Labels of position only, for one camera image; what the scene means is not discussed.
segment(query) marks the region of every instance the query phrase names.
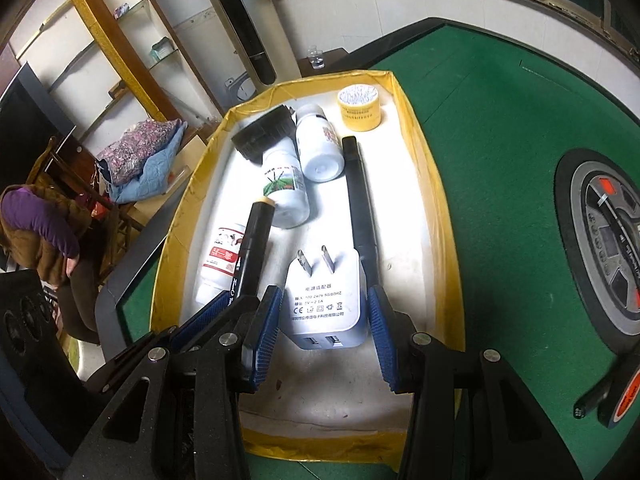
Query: wooden chair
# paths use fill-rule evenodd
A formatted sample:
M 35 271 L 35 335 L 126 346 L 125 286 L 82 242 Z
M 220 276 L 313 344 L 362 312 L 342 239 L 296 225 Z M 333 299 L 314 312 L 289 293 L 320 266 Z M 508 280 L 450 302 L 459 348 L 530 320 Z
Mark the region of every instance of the wooden chair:
M 105 197 L 101 196 L 87 182 L 85 182 L 60 156 L 56 153 L 56 145 L 58 141 L 55 137 L 49 139 L 47 149 L 38 157 L 34 163 L 26 184 L 38 184 L 40 186 L 55 186 L 54 180 L 45 173 L 51 164 L 54 164 L 66 177 L 65 180 L 75 184 L 76 189 L 81 189 L 87 193 L 93 200 L 103 205 L 109 210 L 107 218 L 103 221 L 103 226 L 107 232 L 107 245 L 105 249 L 104 259 L 102 262 L 102 270 L 100 272 L 100 282 L 103 283 L 119 259 L 129 250 L 131 242 L 131 230 L 142 231 L 144 226 L 130 217 L 125 211 L 118 207 L 117 204 L 111 203 Z

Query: purple sleeve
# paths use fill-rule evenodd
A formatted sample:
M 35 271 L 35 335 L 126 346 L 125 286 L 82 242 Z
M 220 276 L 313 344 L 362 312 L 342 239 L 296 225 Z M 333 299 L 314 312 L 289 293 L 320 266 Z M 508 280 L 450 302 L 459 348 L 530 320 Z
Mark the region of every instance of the purple sleeve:
M 56 207 L 21 187 L 4 195 L 2 217 L 14 229 L 35 231 L 56 247 L 65 258 L 80 253 L 78 238 Z

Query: person's hand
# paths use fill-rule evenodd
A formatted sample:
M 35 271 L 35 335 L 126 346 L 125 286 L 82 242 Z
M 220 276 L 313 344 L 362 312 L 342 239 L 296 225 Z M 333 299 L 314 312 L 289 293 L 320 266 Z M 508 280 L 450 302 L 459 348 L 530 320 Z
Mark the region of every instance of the person's hand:
M 75 258 L 66 259 L 66 275 L 68 277 L 71 277 L 71 273 L 76 268 L 76 265 L 78 264 L 79 260 L 80 260 L 80 254 L 78 254 L 78 256 L 76 256 Z

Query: plug prong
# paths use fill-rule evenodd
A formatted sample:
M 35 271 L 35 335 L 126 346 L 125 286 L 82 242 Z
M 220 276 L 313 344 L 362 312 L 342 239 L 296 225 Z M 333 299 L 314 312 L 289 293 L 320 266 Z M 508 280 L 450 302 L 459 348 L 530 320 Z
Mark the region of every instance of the plug prong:
M 298 262 L 305 269 L 306 273 L 311 276 L 311 266 L 309 262 L 306 260 L 305 253 L 302 252 L 302 249 L 298 249 Z
M 333 274 L 335 272 L 335 265 L 334 265 L 334 261 L 331 259 L 331 256 L 329 256 L 329 251 L 326 250 L 326 246 L 322 246 L 322 259 L 324 260 L 324 262 L 326 263 L 326 266 L 329 267 L 329 271 Z

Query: dark pants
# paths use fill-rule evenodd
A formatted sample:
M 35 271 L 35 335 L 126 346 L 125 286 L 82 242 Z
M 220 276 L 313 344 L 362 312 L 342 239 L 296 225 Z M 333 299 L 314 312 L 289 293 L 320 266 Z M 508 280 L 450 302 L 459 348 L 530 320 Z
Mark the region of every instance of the dark pants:
M 106 233 L 94 222 L 80 238 L 80 260 L 68 282 L 58 289 L 58 305 L 66 333 L 80 341 L 99 344 L 95 324 L 98 276 L 104 255 Z

